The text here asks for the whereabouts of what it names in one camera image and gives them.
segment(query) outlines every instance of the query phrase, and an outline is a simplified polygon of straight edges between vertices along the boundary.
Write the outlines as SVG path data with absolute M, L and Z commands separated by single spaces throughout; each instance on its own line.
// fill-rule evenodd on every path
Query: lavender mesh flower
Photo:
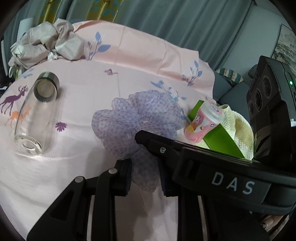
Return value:
M 132 181 L 146 191 L 154 191 L 159 180 L 157 158 L 136 143 L 140 130 L 176 138 L 183 127 L 181 111 L 168 93 L 138 92 L 128 99 L 115 98 L 112 110 L 95 112 L 92 129 L 104 147 L 119 160 L 131 158 Z

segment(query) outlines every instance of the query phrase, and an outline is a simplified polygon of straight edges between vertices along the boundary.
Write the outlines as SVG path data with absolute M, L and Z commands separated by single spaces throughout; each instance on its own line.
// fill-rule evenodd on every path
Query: clear glass bottle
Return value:
M 14 141 L 23 152 L 38 155 L 45 151 L 58 89 L 59 79 L 51 72 L 39 75 L 30 89 L 15 127 Z

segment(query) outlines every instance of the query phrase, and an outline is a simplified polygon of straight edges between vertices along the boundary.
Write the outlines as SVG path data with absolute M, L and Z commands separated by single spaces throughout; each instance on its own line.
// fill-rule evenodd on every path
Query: pink tablecloth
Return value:
M 116 97 L 156 89 L 177 101 L 186 126 L 185 117 L 197 101 L 212 96 L 214 74 L 196 51 L 107 22 L 87 22 L 77 33 L 86 41 L 85 59 L 34 66 L 0 99 L 5 104 L 0 114 L 0 202 L 24 238 L 76 176 L 95 177 L 114 166 L 115 158 L 92 131 L 95 111 L 110 109 Z M 19 111 L 27 94 L 21 95 L 19 86 L 30 89 L 44 71 L 55 73 L 60 80 L 49 128 L 50 149 L 40 156 L 28 156 L 13 143 L 16 120 L 9 114 L 10 107 L 4 114 L 9 106 L 5 99 L 15 95 L 11 113 Z M 116 215 L 119 241 L 176 239 L 177 199 L 164 197 L 160 185 L 154 193 L 132 185 L 127 197 L 116 198 Z

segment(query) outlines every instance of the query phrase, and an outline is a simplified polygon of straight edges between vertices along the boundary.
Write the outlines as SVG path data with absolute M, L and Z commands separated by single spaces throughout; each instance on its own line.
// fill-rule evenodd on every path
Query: patterned pillow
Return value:
M 244 80 L 240 74 L 231 69 L 221 68 L 216 70 L 216 72 L 225 76 L 225 79 L 231 86 L 236 86 L 239 82 Z

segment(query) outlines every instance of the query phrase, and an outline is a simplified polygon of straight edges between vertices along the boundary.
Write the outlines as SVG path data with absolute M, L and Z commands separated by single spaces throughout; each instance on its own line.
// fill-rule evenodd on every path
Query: camera lens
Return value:
M 252 115 L 254 113 L 254 106 L 253 103 L 251 102 L 250 106 L 249 106 L 249 112 Z
M 256 90 L 256 93 L 255 93 L 255 106 L 257 110 L 260 110 L 262 107 L 262 97 L 258 89 Z
M 264 76 L 263 81 L 262 81 L 262 85 L 263 85 L 264 95 L 267 98 L 269 98 L 271 95 L 271 83 L 270 83 L 270 80 L 267 76 Z

